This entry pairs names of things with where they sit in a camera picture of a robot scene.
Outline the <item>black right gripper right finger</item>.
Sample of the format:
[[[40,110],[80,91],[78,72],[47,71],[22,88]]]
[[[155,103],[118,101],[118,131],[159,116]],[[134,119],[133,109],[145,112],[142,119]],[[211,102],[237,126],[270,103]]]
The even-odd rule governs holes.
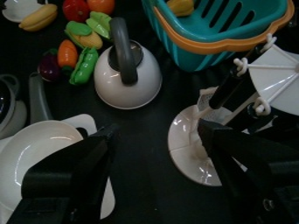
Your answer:
[[[299,150],[203,119],[198,133],[237,224],[299,224]]]

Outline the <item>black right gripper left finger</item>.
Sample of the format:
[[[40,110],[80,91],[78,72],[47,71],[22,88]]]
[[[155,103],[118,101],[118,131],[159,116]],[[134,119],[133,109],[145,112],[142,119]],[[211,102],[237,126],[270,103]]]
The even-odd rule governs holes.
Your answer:
[[[117,144],[111,124],[35,164],[7,224],[99,224]]]

